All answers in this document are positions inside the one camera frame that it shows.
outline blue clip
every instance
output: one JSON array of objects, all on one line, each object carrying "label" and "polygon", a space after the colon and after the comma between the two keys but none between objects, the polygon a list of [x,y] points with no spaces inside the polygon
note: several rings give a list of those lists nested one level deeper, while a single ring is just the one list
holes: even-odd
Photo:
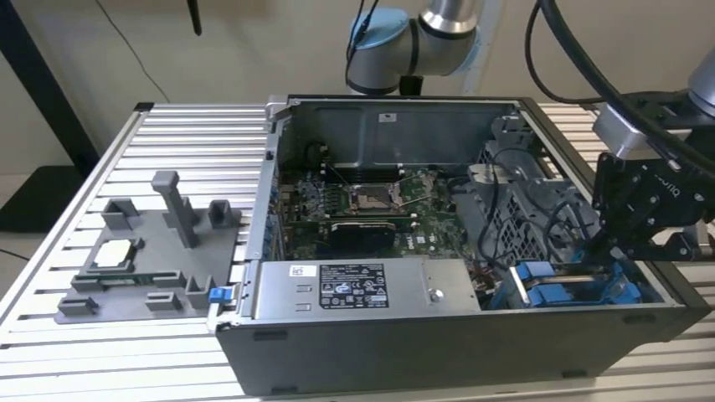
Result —
[{"label": "blue clip", "polygon": [[210,291],[210,303],[228,304],[234,300],[232,287],[215,287]]}]

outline metal rail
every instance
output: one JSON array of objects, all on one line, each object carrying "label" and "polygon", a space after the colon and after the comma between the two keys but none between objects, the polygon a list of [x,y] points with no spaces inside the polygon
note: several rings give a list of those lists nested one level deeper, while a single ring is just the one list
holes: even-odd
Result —
[{"label": "metal rail", "polygon": [[[542,108],[587,159],[606,149],[590,131],[594,112]],[[156,169],[179,171],[195,207],[220,195],[242,209],[232,272],[240,276],[264,137],[263,106],[158,106],[132,116],[0,303],[0,400],[251,400],[203,319],[60,326],[52,314],[104,226],[99,212],[108,198],[131,197],[139,209],[164,208],[150,186]],[[680,265],[680,271],[715,306],[715,266]],[[715,313],[672,342],[639,347],[596,379],[310,400],[644,402],[714,395]]]}]

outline wire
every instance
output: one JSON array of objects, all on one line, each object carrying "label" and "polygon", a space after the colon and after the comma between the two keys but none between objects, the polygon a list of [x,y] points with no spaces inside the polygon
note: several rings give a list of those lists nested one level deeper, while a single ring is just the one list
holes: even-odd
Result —
[{"label": "wire", "polygon": [[555,0],[539,0],[540,10],[544,14],[548,27],[564,49],[568,58],[580,71],[580,74],[594,87],[595,91],[619,115],[648,138],[648,144],[658,155],[667,161],[670,167],[680,170],[680,162],[699,170],[711,183],[715,183],[715,162],[688,146],[676,136],[670,134],[640,111],[630,104],[623,95],[611,85],[602,71],[594,64],[566,24]]},{"label": "wire", "polygon": [[366,0],[360,0],[360,8],[358,8],[358,17],[355,17],[354,27],[350,29],[350,38],[347,38],[346,60],[350,59],[350,50],[354,47],[355,29],[358,28],[358,21],[360,20],[360,14],[364,7]]},{"label": "wire", "polygon": [[[528,21],[526,23],[526,34],[524,34],[524,58],[526,58],[526,69],[528,70],[528,74],[532,77],[534,84],[539,87],[539,90],[544,93],[546,96],[552,101],[556,101],[559,103],[566,103],[568,105],[587,105],[594,103],[603,103],[606,100],[603,97],[596,96],[592,98],[566,98],[560,95],[556,95],[547,87],[544,82],[542,81],[539,77],[539,73],[536,72],[536,67],[534,67],[534,57],[532,57],[532,36],[534,36],[534,24],[536,22],[536,16],[539,15],[540,11],[540,5],[539,1],[534,4],[532,12],[528,16]],[[648,95],[648,94],[659,94],[663,93],[658,90],[646,90],[640,92],[631,92],[628,94],[623,94],[624,96],[640,96],[640,95]]]},{"label": "wire", "polygon": [[559,254],[554,252],[554,243],[551,241],[551,230],[554,229],[554,226],[556,225],[558,215],[559,215],[560,210],[564,209],[568,205],[570,205],[568,201],[563,201],[559,205],[556,205],[556,208],[554,208],[551,216],[548,217],[547,227],[544,228],[544,243],[548,243],[548,245],[551,245],[551,246],[547,245],[547,248],[548,248],[547,261],[551,260],[551,255],[554,254],[554,257],[556,258],[556,260],[559,262],[563,262],[560,260]]},{"label": "wire", "polygon": [[[351,38],[350,38],[351,40],[348,41],[350,42],[350,48],[348,48],[348,52],[347,52],[347,63],[346,63],[346,84],[348,82],[347,72],[350,71],[350,66],[354,63],[355,52],[358,51],[358,44],[363,40],[363,38],[366,36],[366,32],[368,31],[370,20],[372,19],[372,14],[375,12],[375,8],[378,7],[379,2],[380,2],[380,0],[375,0],[372,2],[372,7],[370,7],[368,14],[366,15],[366,18],[362,20],[360,27],[358,28],[358,32],[355,32],[355,35],[352,35],[352,32],[351,32]],[[360,19],[363,6],[364,6],[364,1],[362,0],[360,1],[360,10],[358,12],[358,16],[355,17],[354,26],[358,23],[358,20]]]},{"label": "wire", "polygon": [[136,53],[136,50],[135,48],[132,47],[132,44],[130,43],[128,39],[127,39],[127,36],[124,36],[124,34],[122,33],[122,30],[120,28],[116,26],[116,23],[114,23],[114,20],[112,20],[112,17],[110,17],[110,13],[107,12],[107,9],[104,8],[104,6],[102,5],[102,2],[100,0],[94,0],[95,3],[98,3],[98,6],[100,7],[100,10],[102,10],[102,13],[104,14],[104,16],[107,17],[107,21],[110,22],[110,24],[112,25],[114,27],[114,30],[116,31],[116,33],[122,36],[122,39],[124,40],[124,43],[127,44],[127,47],[130,48],[130,50],[132,51],[132,54],[134,54],[134,58],[136,59],[136,62],[139,63],[139,66],[142,67],[142,71],[144,72],[144,75],[147,76],[148,80],[152,81],[152,84],[155,85],[156,89],[159,90],[159,92],[162,92],[162,96],[164,97],[164,100],[167,101],[167,103],[171,103],[171,100],[168,99],[168,96],[167,96],[167,92],[164,92],[164,90],[162,89],[162,87],[159,86],[159,84],[156,84],[156,81],[155,79],[152,78],[152,76],[150,75],[150,73],[147,72],[147,67],[144,67],[144,63],[142,62],[142,59]]},{"label": "wire", "polygon": [[5,249],[0,249],[0,253],[4,253],[7,255],[12,255],[15,258],[19,258],[20,260],[25,260],[25,261],[29,261],[31,259],[27,258],[24,255],[20,255],[17,253],[13,253],[12,251],[8,251]]},{"label": "wire", "polygon": [[491,164],[492,164],[491,165],[491,180],[494,183],[492,185],[494,190],[491,191],[492,196],[491,196],[490,212],[487,214],[487,221],[484,223],[484,227],[482,228],[482,231],[479,232],[479,237],[478,237],[478,251],[479,251],[479,254],[482,255],[482,258],[484,258],[484,260],[487,261],[487,264],[499,268],[502,271],[507,271],[504,264],[494,260],[492,257],[488,256],[484,251],[484,239],[487,236],[487,230],[490,229],[490,226],[492,226],[494,217],[496,215],[496,207],[499,203],[499,178],[496,175],[496,169],[494,169],[494,166],[495,166],[494,158],[491,159]]}]

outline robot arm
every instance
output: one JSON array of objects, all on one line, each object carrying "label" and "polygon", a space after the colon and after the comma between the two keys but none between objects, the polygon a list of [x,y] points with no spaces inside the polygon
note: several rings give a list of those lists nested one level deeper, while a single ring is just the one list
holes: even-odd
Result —
[{"label": "robot arm", "polygon": [[347,58],[346,81],[355,93],[386,95],[403,76],[450,75],[478,52],[475,0],[432,0],[418,18],[399,8],[359,16]]},{"label": "robot arm", "polygon": [[[715,160],[715,49],[688,81],[688,90],[643,96],[636,108],[698,152]],[[674,166],[654,152],[647,137],[611,105],[602,108],[595,132],[610,153],[599,157],[594,207],[602,232],[587,245],[587,259],[603,260],[618,247],[634,260],[711,260],[707,224],[715,217],[715,185],[692,166]],[[651,241],[678,231],[663,245]]]}]

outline power supply label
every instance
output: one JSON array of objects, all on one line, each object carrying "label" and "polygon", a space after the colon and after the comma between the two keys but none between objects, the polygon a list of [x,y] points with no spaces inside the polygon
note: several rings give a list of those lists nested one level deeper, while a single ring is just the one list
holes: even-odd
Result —
[{"label": "power supply label", "polygon": [[390,307],[384,265],[322,265],[320,307],[324,309]]}]

